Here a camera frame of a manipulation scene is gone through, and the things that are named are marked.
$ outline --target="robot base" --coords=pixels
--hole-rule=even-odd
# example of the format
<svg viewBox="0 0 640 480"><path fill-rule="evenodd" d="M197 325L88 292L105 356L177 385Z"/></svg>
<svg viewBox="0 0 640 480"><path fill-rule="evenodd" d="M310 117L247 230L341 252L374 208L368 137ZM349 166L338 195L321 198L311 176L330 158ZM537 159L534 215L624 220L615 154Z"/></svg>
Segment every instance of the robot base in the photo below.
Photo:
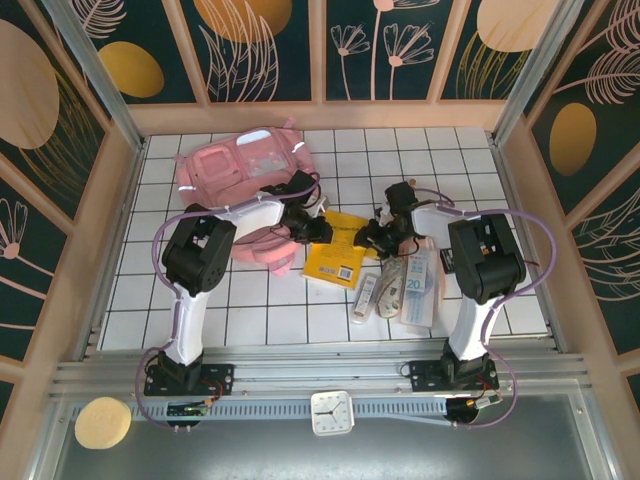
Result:
<svg viewBox="0 0 640 480"><path fill-rule="evenodd" d="M144 384L144 394L147 397L217 397L231 395L233 389L234 366L231 364L201 364L198 381L192 389L169 376L160 365L151 365L148 371Z"/></svg>
<svg viewBox="0 0 640 480"><path fill-rule="evenodd" d="M444 373L441 360L415 360L408 364L409 372L405 374L411 380L413 392L478 392L484 390L483 379L490 388L498 390L500 383L493 360L486 360L484 368L477 375L464 377L450 382Z"/></svg>

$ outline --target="clock face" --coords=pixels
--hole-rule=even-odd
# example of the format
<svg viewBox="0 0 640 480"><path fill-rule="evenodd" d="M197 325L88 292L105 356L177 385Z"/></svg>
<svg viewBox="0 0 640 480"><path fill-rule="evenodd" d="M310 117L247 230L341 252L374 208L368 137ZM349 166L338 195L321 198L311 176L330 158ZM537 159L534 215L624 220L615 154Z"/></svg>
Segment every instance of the clock face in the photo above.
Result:
<svg viewBox="0 0 640 480"><path fill-rule="evenodd" d="M348 433L354 425L353 403L347 392L322 392L311 396L311 421L316 435Z"/></svg>

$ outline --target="white tile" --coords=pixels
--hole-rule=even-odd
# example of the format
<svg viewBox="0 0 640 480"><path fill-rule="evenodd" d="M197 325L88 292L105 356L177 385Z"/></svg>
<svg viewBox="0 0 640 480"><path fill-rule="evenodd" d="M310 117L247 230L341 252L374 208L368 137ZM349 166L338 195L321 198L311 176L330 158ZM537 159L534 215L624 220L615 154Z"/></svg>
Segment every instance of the white tile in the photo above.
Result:
<svg viewBox="0 0 640 480"><path fill-rule="evenodd" d="M232 272L253 272L255 270L266 270L267 265L265 263L251 263L251 262L239 262L233 260L231 264Z"/></svg>
<svg viewBox="0 0 640 480"><path fill-rule="evenodd" d="M313 153L313 165L320 178L336 176L336 154L335 153Z"/></svg>
<svg viewBox="0 0 640 480"><path fill-rule="evenodd" d="M431 338L428 328L414 327L400 323L398 317L389 319L392 340L412 340Z"/></svg>
<svg viewBox="0 0 640 480"><path fill-rule="evenodd" d="M179 145L180 135L154 135L149 142L147 158L173 158Z"/></svg>
<svg viewBox="0 0 640 480"><path fill-rule="evenodd" d="M368 177L367 152L338 153L338 175L341 177Z"/></svg>
<svg viewBox="0 0 640 480"><path fill-rule="evenodd" d="M171 310L153 310L149 312L143 348L162 347L169 341L172 329L173 315Z"/></svg>
<svg viewBox="0 0 640 480"><path fill-rule="evenodd" d="M264 345L267 337L267 308L230 308L227 346Z"/></svg>
<svg viewBox="0 0 640 480"><path fill-rule="evenodd" d="M336 152L364 152L364 130L336 130Z"/></svg>
<svg viewBox="0 0 640 480"><path fill-rule="evenodd" d="M455 273L444 276L444 298L462 298L462 292Z"/></svg>
<svg viewBox="0 0 640 480"><path fill-rule="evenodd" d="M207 308L226 307L229 302L229 273L225 273L220 283L209 294Z"/></svg>
<svg viewBox="0 0 640 480"><path fill-rule="evenodd" d="M126 243L120 273L154 273L151 242Z"/></svg>
<svg viewBox="0 0 640 480"><path fill-rule="evenodd" d="M307 303L305 279L300 271L290 271L278 277L269 276L269 305L295 305Z"/></svg>
<svg viewBox="0 0 640 480"><path fill-rule="evenodd" d="M111 312L101 350L142 348L147 312Z"/></svg>
<svg viewBox="0 0 640 480"><path fill-rule="evenodd" d="M509 328L509 322L507 321L507 315L504 313L504 307L500 309L498 313L498 319L493 325L493 331L491 336L511 335L511 329Z"/></svg>
<svg viewBox="0 0 640 480"><path fill-rule="evenodd" d="M454 201L473 200L471 186L469 186L469 179L466 175L438 175L437 179L440 192Z"/></svg>
<svg viewBox="0 0 640 480"><path fill-rule="evenodd" d="M424 128L396 128L399 150L428 149Z"/></svg>
<svg viewBox="0 0 640 480"><path fill-rule="evenodd" d="M416 182L415 188L416 189L417 188L428 188L430 190L435 190L436 192L438 191L438 182L436 182L436 176L435 175L416 175L414 177L411 177L411 179L415 180L415 182ZM416 191L416 197L420 201L428 200L428 199L437 200L439 198L435 194L432 194L432 193L429 193L429 192L420 192L420 191Z"/></svg>
<svg viewBox="0 0 640 480"><path fill-rule="evenodd" d="M493 162L491 150L484 149L463 149L462 157L469 173L493 173L496 171L496 164Z"/></svg>
<svg viewBox="0 0 640 480"><path fill-rule="evenodd" d="M460 148L487 148L487 134L480 127L456 127Z"/></svg>
<svg viewBox="0 0 640 480"><path fill-rule="evenodd" d="M538 299L534 296L516 297L505 304L514 335L547 333Z"/></svg>
<svg viewBox="0 0 640 480"><path fill-rule="evenodd" d="M136 212L166 211L170 193L171 185L168 183L140 185L133 210Z"/></svg>
<svg viewBox="0 0 640 480"><path fill-rule="evenodd" d="M266 305L268 274L268 272L234 272L231 275L229 306Z"/></svg>
<svg viewBox="0 0 640 480"><path fill-rule="evenodd" d="M173 308L175 293L162 283L159 279L153 285L153 295L151 297L151 308L170 309Z"/></svg>
<svg viewBox="0 0 640 480"><path fill-rule="evenodd" d="M307 343L307 307L269 307L267 344Z"/></svg>
<svg viewBox="0 0 640 480"><path fill-rule="evenodd" d="M393 128L367 128L365 136L369 152L398 150L396 133Z"/></svg>
<svg viewBox="0 0 640 480"><path fill-rule="evenodd" d="M427 128L427 139L429 140L429 149L440 150L448 148L460 148L456 132L451 127Z"/></svg>
<svg viewBox="0 0 640 480"><path fill-rule="evenodd" d="M341 305L309 305L309 342L346 342L347 307Z"/></svg>
<svg viewBox="0 0 640 480"><path fill-rule="evenodd" d="M307 261L307 256L305 255L305 249L303 246L298 247L296 250L296 257L293 260L293 265L291 265L291 269L295 270L298 268L304 268L304 264Z"/></svg>
<svg viewBox="0 0 640 480"><path fill-rule="evenodd" d="M371 176L402 175L398 152L369 152Z"/></svg>
<svg viewBox="0 0 640 480"><path fill-rule="evenodd" d="M440 303L440 309L431 327L433 338L443 338L451 335L458 321L460 305L462 305L462 299L444 299Z"/></svg>
<svg viewBox="0 0 640 480"><path fill-rule="evenodd" d="M304 143L312 153L335 152L333 130L306 130Z"/></svg>
<svg viewBox="0 0 640 480"><path fill-rule="evenodd" d="M433 173L431 154L428 150L401 151L400 164L405 178L410 175L430 175Z"/></svg>
<svg viewBox="0 0 640 480"><path fill-rule="evenodd" d="M352 342L389 340L389 323L373 311L365 323L349 322L349 337Z"/></svg>
<svg viewBox="0 0 640 480"><path fill-rule="evenodd" d="M340 203L371 203L371 181L369 178L339 178Z"/></svg>
<svg viewBox="0 0 640 480"><path fill-rule="evenodd" d="M207 145L211 143L211 134L210 133L198 133L195 135L182 135L182 140L180 140L180 150L179 152L187 156L193 150L198 147L202 147L203 145Z"/></svg>
<svg viewBox="0 0 640 480"><path fill-rule="evenodd" d="M233 135L237 135L237 133L213 133L211 134L211 143L225 140L229 137L232 137Z"/></svg>
<svg viewBox="0 0 640 480"><path fill-rule="evenodd" d="M163 212L135 212L131 216L131 227L127 235L128 242L153 240L158 228L164 223L166 213Z"/></svg>
<svg viewBox="0 0 640 480"><path fill-rule="evenodd" d="M125 275L118 277L112 310L148 310L153 275Z"/></svg>
<svg viewBox="0 0 640 480"><path fill-rule="evenodd" d="M329 205L338 205L340 200L340 195L338 195L338 179L321 178L320 186L322 187L322 195L329 199Z"/></svg>
<svg viewBox="0 0 640 480"><path fill-rule="evenodd" d="M354 290L347 290L347 302L353 303L356 301L356 297L360 292L360 287L362 286L364 277L367 274L377 275L378 278L380 278L381 273L382 273L382 267L380 266L380 263L378 263L377 265L363 266L360 269L360 276L358 277L358 284L356 285L356 288Z"/></svg>
<svg viewBox="0 0 640 480"><path fill-rule="evenodd" d="M176 162L173 158L154 158L144 162L140 183L172 183Z"/></svg>
<svg viewBox="0 0 640 480"><path fill-rule="evenodd" d="M493 210L494 208L508 209L509 204L506 200L478 200L476 202L478 206L478 210ZM509 226L511 228L515 228L513 224L513 217L511 215L506 215L507 222L509 222Z"/></svg>
<svg viewBox="0 0 640 480"><path fill-rule="evenodd" d="M395 183L402 182L402 177L371 177L373 202L377 205L387 200L384 191Z"/></svg>
<svg viewBox="0 0 640 480"><path fill-rule="evenodd" d="M345 289L321 281L307 281L307 301L312 303L339 303L345 301Z"/></svg>
<svg viewBox="0 0 640 480"><path fill-rule="evenodd" d="M340 211L348 215L370 219L373 218L373 204L371 205L341 205Z"/></svg>
<svg viewBox="0 0 640 480"><path fill-rule="evenodd" d="M460 150L433 150L431 158L436 174L467 173Z"/></svg>
<svg viewBox="0 0 640 480"><path fill-rule="evenodd" d="M469 175L469 181L476 200L504 198L504 190L497 173L474 173Z"/></svg>
<svg viewBox="0 0 640 480"><path fill-rule="evenodd" d="M204 313L202 326L202 345L204 348L223 347L227 331L227 310L209 308Z"/></svg>
<svg viewBox="0 0 640 480"><path fill-rule="evenodd" d="M174 183L173 185L171 185L171 198L169 200L169 210L180 210L180 213L184 212L185 207L188 207L188 205L185 205L184 202L182 201L182 197L180 196L180 192L178 191L178 185L176 183Z"/></svg>

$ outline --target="yellow sponge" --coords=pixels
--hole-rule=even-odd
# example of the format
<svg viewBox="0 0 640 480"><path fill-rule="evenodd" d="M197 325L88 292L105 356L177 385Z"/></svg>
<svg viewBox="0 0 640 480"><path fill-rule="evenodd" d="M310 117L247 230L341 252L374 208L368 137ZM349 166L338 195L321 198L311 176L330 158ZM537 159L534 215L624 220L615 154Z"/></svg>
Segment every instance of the yellow sponge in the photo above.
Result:
<svg viewBox="0 0 640 480"><path fill-rule="evenodd" d="M111 397L96 398L78 415L76 440L92 450L111 448L125 437L130 426L131 410L124 402Z"/></svg>

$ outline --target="pink bag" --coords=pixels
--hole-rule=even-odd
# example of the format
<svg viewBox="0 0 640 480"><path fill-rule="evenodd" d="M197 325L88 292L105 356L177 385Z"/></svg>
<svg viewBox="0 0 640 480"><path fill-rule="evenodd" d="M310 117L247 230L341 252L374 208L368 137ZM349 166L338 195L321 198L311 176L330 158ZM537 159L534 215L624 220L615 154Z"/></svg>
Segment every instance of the pink bag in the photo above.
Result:
<svg viewBox="0 0 640 480"><path fill-rule="evenodd" d="M184 205L235 205L267 185L288 183L296 170L314 172L311 153L292 126L289 119L284 128L257 128L199 147L187 157L176 155L176 182ZM266 263L269 271L284 275L301 246L283 238L288 236L286 227L258 230L238 239L231 257Z"/></svg>

